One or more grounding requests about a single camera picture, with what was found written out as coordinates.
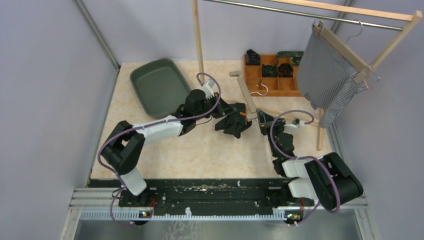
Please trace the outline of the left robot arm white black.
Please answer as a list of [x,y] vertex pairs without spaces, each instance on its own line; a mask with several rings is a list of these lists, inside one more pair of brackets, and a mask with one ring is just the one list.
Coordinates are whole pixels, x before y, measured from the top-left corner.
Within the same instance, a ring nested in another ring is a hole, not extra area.
[[227,103],[219,93],[205,93],[203,90],[191,90],[185,102],[171,115],[150,123],[132,125],[126,120],[120,121],[97,154],[98,162],[111,170],[128,190],[130,200],[138,207],[149,203],[148,185],[137,170],[137,164],[145,145],[170,137],[179,137],[195,128],[198,120],[212,117],[221,119],[215,130],[240,137],[237,123],[245,124],[246,106],[243,103]]

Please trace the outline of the grey striped underwear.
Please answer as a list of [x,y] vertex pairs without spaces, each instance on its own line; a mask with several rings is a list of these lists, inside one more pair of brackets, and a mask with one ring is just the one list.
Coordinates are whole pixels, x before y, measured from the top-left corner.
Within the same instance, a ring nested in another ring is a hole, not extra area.
[[327,40],[311,34],[300,60],[296,81],[300,94],[313,109],[322,109],[321,128],[329,127],[355,95],[367,90],[356,83],[359,71]]

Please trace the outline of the black underwear orange trim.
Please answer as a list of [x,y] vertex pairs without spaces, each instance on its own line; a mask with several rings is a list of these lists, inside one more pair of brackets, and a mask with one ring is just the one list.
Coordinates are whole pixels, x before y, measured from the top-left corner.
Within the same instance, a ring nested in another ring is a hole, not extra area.
[[224,134],[232,135],[239,139],[241,133],[252,126],[252,121],[247,119],[247,108],[245,103],[232,103],[231,107],[235,108],[235,112],[227,115],[224,119],[215,124],[215,131],[223,131]]

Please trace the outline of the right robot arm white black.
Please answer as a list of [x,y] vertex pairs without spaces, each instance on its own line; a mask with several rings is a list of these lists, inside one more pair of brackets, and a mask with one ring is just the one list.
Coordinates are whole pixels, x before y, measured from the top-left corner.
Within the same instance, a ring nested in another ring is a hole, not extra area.
[[301,198],[316,200],[328,211],[359,198],[364,189],[358,178],[336,152],[321,157],[296,156],[294,137],[285,131],[283,117],[276,118],[262,110],[256,112],[259,129],[267,136],[274,169],[289,180],[281,199],[287,206],[295,206]]

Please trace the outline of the wooden clip hanger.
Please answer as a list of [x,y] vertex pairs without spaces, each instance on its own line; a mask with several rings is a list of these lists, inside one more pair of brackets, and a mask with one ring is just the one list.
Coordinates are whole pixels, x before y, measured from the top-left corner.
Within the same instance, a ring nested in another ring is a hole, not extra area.
[[236,78],[238,85],[241,89],[241,92],[244,96],[244,99],[246,101],[246,105],[247,105],[247,112],[246,112],[246,118],[248,121],[253,121],[255,119],[258,118],[258,114],[257,114],[257,110],[258,108],[256,107],[256,104],[253,100],[253,96],[266,96],[269,92],[269,89],[266,85],[264,84],[260,84],[262,87],[265,87],[266,92],[259,92],[259,91],[250,91],[248,89],[248,86],[244,80],[243,74],[240,70],[235,70],[235,71],[230,71],[229,72],[229,76],[230,77],[234,77]]
[[354,78],[357,84],[366,82],[366,79],[375,73],[375,68],[368,65],[358,54],[356,54],[342,39],[335,35],[329,28],[324,26],[322,21],[312,23],[312,32],[324,38],[341,56],[343,56],[357,71]]

